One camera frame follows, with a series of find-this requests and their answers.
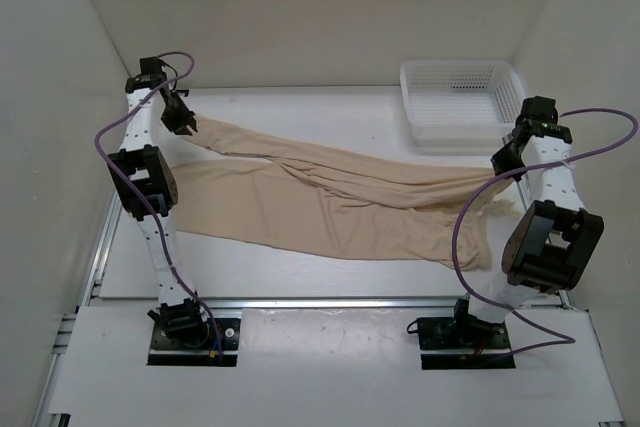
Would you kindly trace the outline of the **beige trousers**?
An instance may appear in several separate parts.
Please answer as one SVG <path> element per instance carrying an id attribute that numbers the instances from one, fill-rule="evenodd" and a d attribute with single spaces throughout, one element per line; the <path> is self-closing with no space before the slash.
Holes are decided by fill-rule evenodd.
<path id="1" fill-rule="evenodd" d="M 178 230 L 344 260 L 424 259 L 487 269 L 487 222 L 514 216 L 482 167 L 407 164 L 207 117 L 211 160 L 173 168 Z"/>

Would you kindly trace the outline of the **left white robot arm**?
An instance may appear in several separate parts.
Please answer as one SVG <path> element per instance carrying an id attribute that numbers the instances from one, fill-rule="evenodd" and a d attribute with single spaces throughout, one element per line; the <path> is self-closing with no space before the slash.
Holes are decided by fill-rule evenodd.
<path id="1" fill-rule="evenodd" d="M 194 288 L 175 276 L 179 253 L 171 210 L 178 203 L 178 188 L 157 141 L 161 129 L 177 136 L 197 132 L 195 113 L 182 99 L 186 93 L 169 79 L 176 72 L 162 55 L 140 60 L 140 73 L 125 84 L 132 116 L 123 142 L 108 158 L 122 207 L 138 223 L 152 259 L 159 306 L 149 316 L 168 339 L 194 349 L 210 338 L 210 324 L 193 297 Z"/>

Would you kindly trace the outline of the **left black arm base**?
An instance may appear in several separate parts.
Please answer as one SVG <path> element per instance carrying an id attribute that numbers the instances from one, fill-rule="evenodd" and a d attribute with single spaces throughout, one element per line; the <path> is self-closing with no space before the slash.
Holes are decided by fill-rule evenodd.
<path id="1" fill-rule="evenodd" d="M 194 340 L 171 338 L 159 325 L 154 325 L 147 355 L 149 366 L 164 367 L 236 367 L 241 338 L 241 318 L 224 315 L 217 319 L 221 334 L 218 342 L 206 325 Z"/>

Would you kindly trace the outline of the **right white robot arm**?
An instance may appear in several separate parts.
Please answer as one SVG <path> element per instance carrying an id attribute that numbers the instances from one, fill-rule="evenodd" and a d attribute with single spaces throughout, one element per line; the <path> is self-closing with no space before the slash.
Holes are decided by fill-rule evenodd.
<path id="1" fill-rule="evenodd" d="M 570 130 L 558 124 L 555 101 L 523 101 L 511 138 L 492 157 L 497 175 L 516 168 L 558 161 L 529 173 L 531 204 L 506 241 L 501 272 L 480 290 L 488 304 L 472 296 L 456 302 L 449 334 L 470 347 L 495 334 L 510 308 L 544 294 L 573 289 L 604 231 L 603 219 L 586 211 L 568 167 Z"/>

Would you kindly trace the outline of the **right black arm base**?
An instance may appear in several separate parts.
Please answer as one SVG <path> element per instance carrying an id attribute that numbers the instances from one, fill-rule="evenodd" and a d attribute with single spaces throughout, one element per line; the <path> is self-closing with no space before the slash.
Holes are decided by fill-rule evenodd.
<path id="1" fill-rule="evenodd" d="M 511 343 L 504 324 L 477 326 L 453 317 L 419 317 L 407 325 L 406 333 L 417 337 L 425 371 L 516 368 L 508 356 Z"/>

